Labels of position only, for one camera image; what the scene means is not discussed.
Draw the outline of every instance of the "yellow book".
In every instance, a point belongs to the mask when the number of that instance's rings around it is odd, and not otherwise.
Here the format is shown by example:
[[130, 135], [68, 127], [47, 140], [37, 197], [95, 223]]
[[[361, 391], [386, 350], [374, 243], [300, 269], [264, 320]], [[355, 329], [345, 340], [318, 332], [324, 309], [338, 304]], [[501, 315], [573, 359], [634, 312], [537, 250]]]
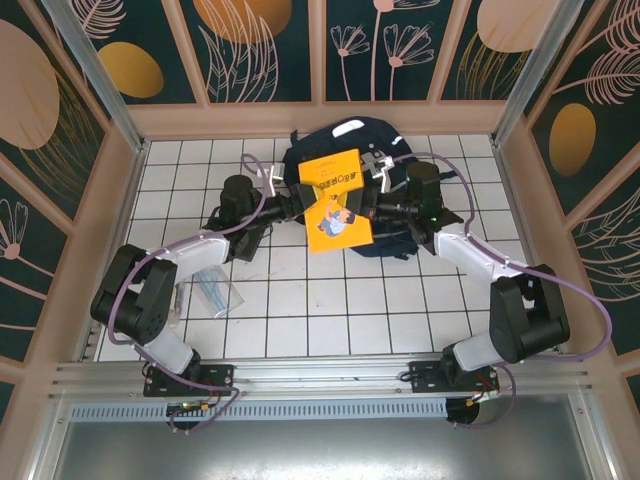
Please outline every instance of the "yellow book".
[[364, 186], [358, 150], [301, 163], [299, 172], [300, 183], [319, 190], [304, 214], [312, 253], [373, 243], [369, 219], [344, 208], [346, 193]]

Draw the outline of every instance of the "flower drawing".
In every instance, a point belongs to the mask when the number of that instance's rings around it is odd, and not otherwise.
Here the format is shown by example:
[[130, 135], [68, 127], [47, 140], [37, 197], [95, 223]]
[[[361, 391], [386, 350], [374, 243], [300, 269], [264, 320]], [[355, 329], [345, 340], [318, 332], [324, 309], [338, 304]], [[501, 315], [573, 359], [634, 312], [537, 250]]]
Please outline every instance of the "flower drawing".
[[434, 51], [428, 48], [431, 43], [429, 25], [422, 28], [408, 26], [398, 36], [398, 25], [386, 27], [383, 32], [384, 46], [391, 65], [389, 82], [389, 100], [393, 100], [393, 77], [396, 68], [418, 65], [433, 60]]
[[358, 55], [368, 52], [371, 44], [366, 42], [367, 36], [362, 31], [362, 25], [359, 27], [345, 27], [344, 32], [339, 26], [331, 29], [331, 40], [336, 47], [338, 55], [340, 55], [340, 66], [342, 67], [342, 82], [344, 83], [344, 91], [347, 94], [347, 100], [351, 101], [349, 94], [349, 86], [347, 85], [347, 73], [344, 67], [345, 57]]
[[373, 6], [378, 11], [376, 23], [373, 29], [373, 51], [371, 55], [371, 101], [376, 99], [376, 51], [378, 47], [378, 31], [380, 30], [380, 17], [383, 13], [393, 10], [417, 10], [433, 7], [440, 0], [373, 0]]
[[[17, 260], [40, 273], [53, 277], [53, 273], [38, 267], [21, 256], [21, 243], [27, 228], [28, 218], [29, 209], [22, 203], [16, 202], [12, 209], [7, 199], [3, 198], [0, 200], [0, 266], [4, 264], [4, 262], [1, 262], [2, 260]], [[3, 276], [0, 276], [0, 283], [8, 285], [15, 290], [26, 293], [27, 295], [31, 295], [32, 297], [40, 300], [45, 300], [47, 298], [46, 295], [13, 282]], [[0, 324], [0, 327], [18, 330], [32, 329], [31, 327], [14, 327], [4, 324]]]

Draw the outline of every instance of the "white tiled floor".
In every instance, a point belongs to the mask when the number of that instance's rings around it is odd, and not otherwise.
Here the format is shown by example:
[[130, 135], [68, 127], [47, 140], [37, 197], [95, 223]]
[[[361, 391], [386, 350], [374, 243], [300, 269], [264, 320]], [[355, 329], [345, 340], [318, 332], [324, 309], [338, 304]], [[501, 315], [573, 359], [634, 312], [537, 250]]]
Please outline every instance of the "white tiled floor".
[[[488, 138], [425, 135], [407, 141], [413, 151], [452, 160], [473, 182], [480, 207], [474, 232], [524, 260]], [[287, 138], [153, 143], [127, 242], [152, 248], [190, 236], [219, 204], [226, 177], [241, 172], [242, 152], [277, 162], [288, 146]], [[459, 179], [444, 181], [442, 192], [445, 205], [466, 220], [469, 205]], [[188, 285], [179, 333], [203, 358], [221, 359], [440, 351], [488, 326], [488, 288], [424, 249], [402, 261], [352, 250], [312, 255], [306, 247], [302, 225], [275, 225], [253, 262], [223, 266], [244, 303], [228, 317], [212, 319], [198, 289]], [[97, 356], [137, 358], [104, 339]]]

